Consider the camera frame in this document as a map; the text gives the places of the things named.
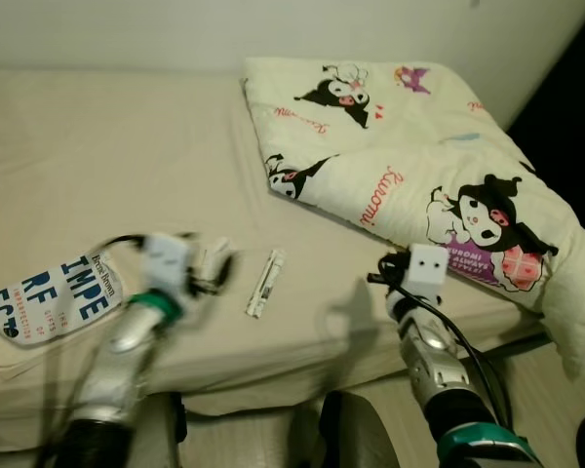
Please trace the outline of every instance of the bed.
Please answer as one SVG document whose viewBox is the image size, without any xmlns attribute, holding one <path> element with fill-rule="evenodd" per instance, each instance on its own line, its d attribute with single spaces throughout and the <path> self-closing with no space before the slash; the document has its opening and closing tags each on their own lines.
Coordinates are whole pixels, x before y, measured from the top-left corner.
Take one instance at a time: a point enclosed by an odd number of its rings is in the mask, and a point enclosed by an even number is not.
<svg viewBox="0 0 585 468">
<path fill-rule="evenodd" d="M 229 237 L 240 262 L 225 294 L 174 329 L 152 393 L 217 415 L 405 367 L 385 290 L 365 283 L 390 247 L 268 190 L 237 76 L 0 71 L 0 288 L 112 236 L 187 230 Z M 256 320 L 245 309 L 273 248 L 287 263 Z M 112 254 L 137 291 L 138 258 Z M 465 280 L 449 277 L 443 299 L 483 350 L 542 332 Z M 0 451 L 40 444 L 44 414 L 63 408 L 109 320 L 26 363 L 0 337 Z"/>
</svg>

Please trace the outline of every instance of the floor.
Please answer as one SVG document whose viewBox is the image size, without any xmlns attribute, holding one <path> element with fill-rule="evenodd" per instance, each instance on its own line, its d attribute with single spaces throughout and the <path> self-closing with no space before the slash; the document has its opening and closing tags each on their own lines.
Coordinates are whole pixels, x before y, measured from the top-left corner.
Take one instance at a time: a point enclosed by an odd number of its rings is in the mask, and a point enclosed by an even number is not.
<svg viewBox="0 0 585 468">
<path fill-rule="evenodd" d="M 585 380 L 567 381 L 553 345 L 497 364 L 509 385 L 518 434 L 528 437 L 546 468 L 576 468 L 574 437 L 585 416 Z M 406 378 L 387 377 L 353 391 L 381 416 L 401 468 L 437 466 L 436 446 Z M 320 402 L 311 402 L 297 409 L 190 421 L 180 446 L 182 466 L 293 468 L 313 446 L 319 409 Z M 25 456 L 0 456 L 0 468 L 30 466 Z"/>
</svg>

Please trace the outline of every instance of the mattress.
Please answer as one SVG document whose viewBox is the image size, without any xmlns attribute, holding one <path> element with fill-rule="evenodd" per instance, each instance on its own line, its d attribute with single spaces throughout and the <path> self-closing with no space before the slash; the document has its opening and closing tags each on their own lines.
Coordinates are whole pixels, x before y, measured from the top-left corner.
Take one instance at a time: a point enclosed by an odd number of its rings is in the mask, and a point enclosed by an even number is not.
<svg viewBox="0 0 585 468">
<path fill-rule="evenodd" d="M 269 192 L 235 76 L 0 71 L 0 288 L 152 231 L 225 235 L 240 251 L 225 294 L 165 342 L 152 393 L 180 391 L 190 410 L 214 415 L 404 368 L 385 290 L 365 283 L 389 246 Z M 256 320 L 245 309 L 273 248 L 287 262 Z M 112 255 L 137 292 L 138 257 Z M 461 279 L 448 278 L 443 299 L 482 349 L 541 332 L 537 316 Z M 31 349 L 27 363 L 0 336 L 0 450 L 40 443 L 109 320 L 41 358 Z"/>
</svg>

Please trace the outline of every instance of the folded comforter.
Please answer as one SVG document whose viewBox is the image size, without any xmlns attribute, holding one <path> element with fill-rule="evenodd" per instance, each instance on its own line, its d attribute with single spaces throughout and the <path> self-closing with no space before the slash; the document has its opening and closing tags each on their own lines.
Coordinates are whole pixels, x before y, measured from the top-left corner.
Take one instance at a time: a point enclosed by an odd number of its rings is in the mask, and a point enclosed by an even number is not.
<svg viewBox="0 0 585 468">
<path fill-rule="evenodd" d="M 454 272 L 543 313 L 566 373 L 585 374 L 585 230 L 454 72 L 251 58 L 245 87 L 272 190 L 445 246 Z"/>
</svg>

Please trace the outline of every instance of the white wall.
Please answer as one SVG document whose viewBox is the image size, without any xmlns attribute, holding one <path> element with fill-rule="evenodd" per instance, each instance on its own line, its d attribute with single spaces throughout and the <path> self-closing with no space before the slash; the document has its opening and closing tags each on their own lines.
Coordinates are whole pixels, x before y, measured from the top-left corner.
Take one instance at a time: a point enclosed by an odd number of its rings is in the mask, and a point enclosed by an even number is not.
<svg viewBox="0 0 585 468">
<path fill-rule="evenodd" d="M 0 66 L 432 60 L 507 126 L 584 20 L 585 0 L 0 0 Z"/>
</svg>

